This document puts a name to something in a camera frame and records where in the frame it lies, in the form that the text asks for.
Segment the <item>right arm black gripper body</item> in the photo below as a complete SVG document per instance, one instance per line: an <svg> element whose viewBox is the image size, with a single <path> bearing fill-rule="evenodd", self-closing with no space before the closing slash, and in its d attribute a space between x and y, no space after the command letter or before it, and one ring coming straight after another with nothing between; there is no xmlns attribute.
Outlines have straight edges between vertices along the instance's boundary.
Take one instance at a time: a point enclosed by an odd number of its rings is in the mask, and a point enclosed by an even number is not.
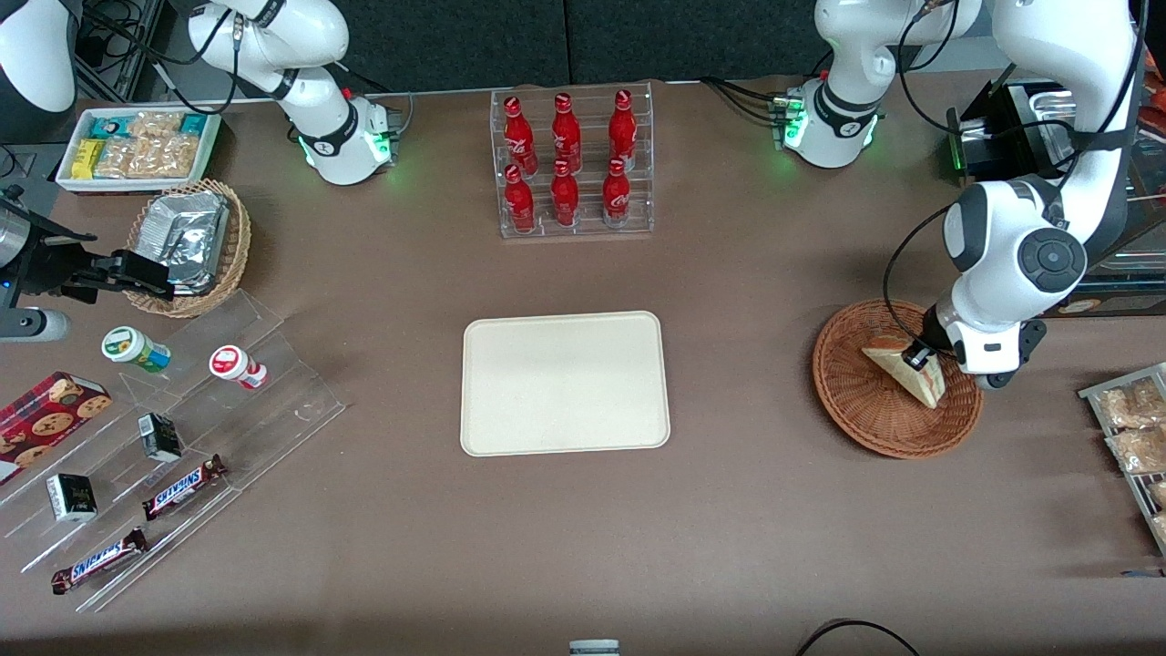
<svg viewBox="0 0 1166 656"><path fill-rule="evenodd" d="M90 271L93 261L93 254L85 251L83 244L97 237L66 230L37 213L17 211L15 216L28 224L28 230L24 245L14 258L14 291L94 303L98 291L83 285L80 278Z"/></svg>

